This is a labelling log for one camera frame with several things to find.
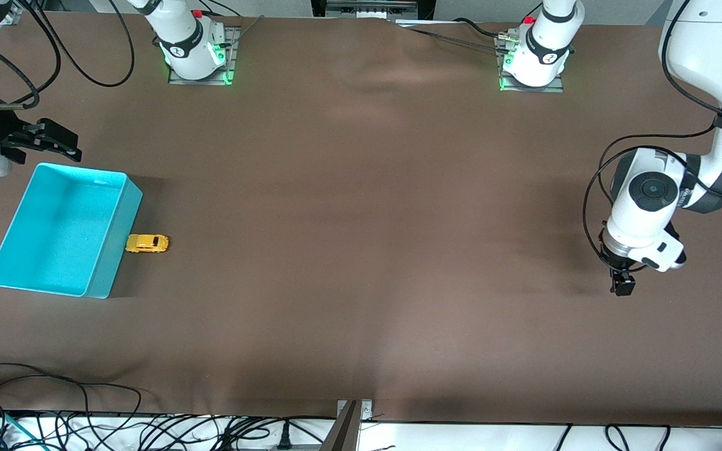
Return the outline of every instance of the brown leather tabletop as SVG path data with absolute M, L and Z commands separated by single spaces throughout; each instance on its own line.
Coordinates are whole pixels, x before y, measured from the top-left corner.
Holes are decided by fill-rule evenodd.
M 92 76 L 123 76 L 115 16 L 51 18 Z M 659 28 L 584 26 L 565 92 L 534 94 L 499 91 L 486 51 L 378 19 L 263 18 L 232 86 L 170 86 L 149 24 L 127 23 L 128 83 L 64 60 L 20 117 L 129 174 L 133 231 L 172 245 L 124 255 L 111 299 L 0 288 L 0 361 L 142 388 L 147 412 L 329 415 L 372 398 L 388 420 L 722 423 L 722 211 L 676 214 L 687 265 L 642 271 L 629 298 L 582 232 L 611 140 L 711 121 L 664 79 Z M 29 16 L 0 52 L 35 83 L 53 68 Z M 25 92 L 0 63 L 0 97 Z M 705 153 L 711 137 L 621 148 L 646 142 Z M 29 152 L 0 179 L 0 242 L 38 162 L 69 163 Z M 607 217 L 593 196 L 594 233 Z M 0 400 L 82 408 L 40 380 Z M 92 409 L 132 402 L 101 388 Z

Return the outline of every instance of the toy car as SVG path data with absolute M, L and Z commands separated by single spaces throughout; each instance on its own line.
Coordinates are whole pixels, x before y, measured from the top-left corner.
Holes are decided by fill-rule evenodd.
M 124 249 L 128 252 L 165 252 L 169 248 L 166 235 L 130 234 Z

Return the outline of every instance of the white floor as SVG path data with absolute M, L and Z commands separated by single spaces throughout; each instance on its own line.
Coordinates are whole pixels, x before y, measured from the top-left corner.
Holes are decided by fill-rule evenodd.
M 207 417 L 186 420 L 186 422 L 172 429 L 171 432 L 175 435 L 183 433 L 191 425 L 201 422 L 202 418 Z M 227 424 L 228 420 L 220 419 L 217 421 L 221 426 L 219 430 L 217 430 L 214 423 L 208 422 L 194 429 L 186 437 L 188 439 L 215 437 L 220 433 L 221 428 Z M 147 418 L 138 418 L 131 420 L 126 427 L 148 421 Z M 119 426 L 123 422 L 124 419 L 113 417 L 92 418 L 92 423 L 95 425 Z M 326 436 L 332 425 L 331 420 L 295 420 L 294 422 L 319 437 Z M 26 431 L 39 437 L 34 418 L 22 419 L 19 420 L 19 423 Z M 71 423 L 72 427 L 75 428 L 88 425 L 84 418 L 75 418 Z M 51 418 L 42 419 L 42 426 L 44 433 L 48 435 L 55 431 L 54 420 Z M 107 443 L 116 451 L 136 451 L 139 435 L 143 428 L 143 425 L 135 425 L 133 428 L 122 429 L 114 433 L 107 440 Z M 395 451 L 553 451 L 565 426 L 364 423 L 361 429 L 358 451 L 376 451 L 390 446 L 394 446 Z M 656 451 L 659 448 L 662 436 L 664 436 L 664 428 L 622 426 L 621 429 L 625 434 L 630 449 L 633 449 L 633 451 Z M 291 428 L 290 431 L 291 442 L 295 445 L 316 443 L 314 439 L 301 433 L 298 429 Z M 275 447 L 280 440 L 281 423 L 269 426 L 269 432 L 269 436 L 262 440 L 242 440 L 238 443 L 239 448 L 269 449 Z M 101 437 L 107 433 L 108 431 L 105 430 L 98 431 Z M 81 434 L 89 437 L 91 443 L 98 442 L 91 434 L 91 429 L 87 429 Z M 163 448 L 172 440 L 166 436 L 160 436 L 158 433 L 149 434 L 152 438 L 155 435 L 159 436 L 159 438 L 149 448 Z M 25 433 L 19 432 L 17 428 L 11 427 L 5 439 L 12 445 L 12 443 L 16 442 L 25 442 L 29 440 L 29 437 Z M 621 443 L 616 433 L 613 433 L 613 440 Z M 211 440 L 211 442 L 197 443 L 197 445 L 186 445 L 185 449 L 188 451 L 207 451 L 212 444 L 213 441 Z M 39 446 L 30 448 L 34 450 L 42 449 Z M 69 442 L 68 446 L 71 451 L 84 451 L 86 448 L 88 446 L 83 443 L 83 440 L 76 437 Z M 92 448 L 92 451 L 106 451 L 103 446 L 92 446 Z M 181 445 L 175 445 L 172 449 L 183 450 L 184 448 Z M 605 439 L 604 426 L 573 426 L 565 440 L 563 449 L 565 451 L 579 449 L 585 451 L 613 451 L 613 448 Z M 664 449 L 665 451 L 722 451 L 722 428 L 673 428 Z

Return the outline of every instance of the blue plastic bin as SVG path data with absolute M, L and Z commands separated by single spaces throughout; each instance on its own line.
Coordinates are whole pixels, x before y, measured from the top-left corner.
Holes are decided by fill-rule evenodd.
M 0 246 L 0 286 L 108 297 L 142 196 L 123 172 L 40 163 Z

